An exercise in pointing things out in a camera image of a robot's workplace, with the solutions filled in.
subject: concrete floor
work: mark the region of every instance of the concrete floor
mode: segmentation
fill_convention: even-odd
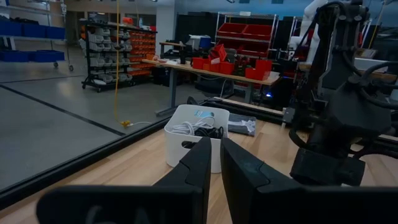
[[[16,44],[24,50],[49,48],[39,42]],[[114,91],[97,93],[90,86],[83,90],[83,54],[72,48],[70,55],[73,72],[68,71],[67,62],[59,62],[58,69],[52,63],[0,63],[0,190],[148,125],[125,129],[117,123]],[[177,87],[178,104],[188,96],[206,98],[193,85]],[[121,88],[119,119],[156,122],[162,118],[154,111],[165,108],[168,100],[165,86],[148,83]]]

